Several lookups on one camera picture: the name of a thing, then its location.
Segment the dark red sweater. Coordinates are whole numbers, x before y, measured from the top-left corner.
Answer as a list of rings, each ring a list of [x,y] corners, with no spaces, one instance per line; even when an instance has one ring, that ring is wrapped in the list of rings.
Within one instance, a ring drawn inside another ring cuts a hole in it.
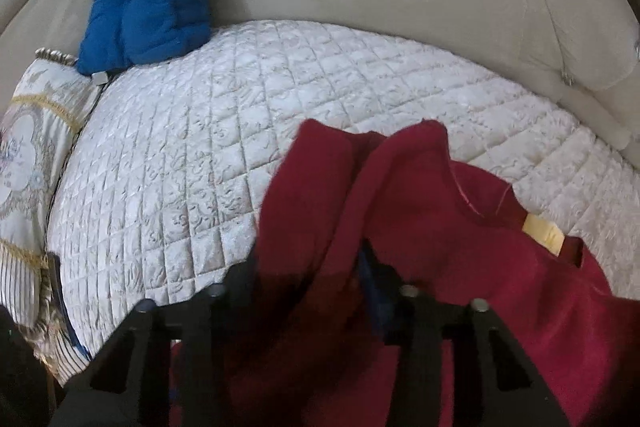
[[[234,379],[250,389],[283,367],[302,389],[301,426],[389,426],[399,350],[361,287],[369,241],[401,280],[441,303],[486,300],[558,399],[567,426],[639,421],[639,305],[614,296],[576,237],[547,239],[512,187],[454,161],[423,121],[391,136],[304,122],[270,182],[250,257],[309,285]]]

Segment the white quilted bedspread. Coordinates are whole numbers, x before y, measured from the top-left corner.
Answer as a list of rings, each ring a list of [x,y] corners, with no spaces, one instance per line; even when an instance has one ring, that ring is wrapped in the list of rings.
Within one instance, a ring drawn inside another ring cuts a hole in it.
[[[508,181],[585,241],[617,296],[639,295],[639,173],[566,110],[450,52],[311,22],[217,30],[102,92],[56,192],[48,247],[82,347],[142,298],[186,300],[252,246],[299,125],[390,135],[442,122],[451,155]]]

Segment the cream embroidered pillow gold trim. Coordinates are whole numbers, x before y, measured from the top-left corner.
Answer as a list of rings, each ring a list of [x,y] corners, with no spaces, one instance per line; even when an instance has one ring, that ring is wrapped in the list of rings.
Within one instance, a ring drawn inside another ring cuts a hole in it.
[[[58,182],[101,92],[76,61],[37,50],[1,119],[1,303],[59,384],[88,365],[54,301],[46,251]]]

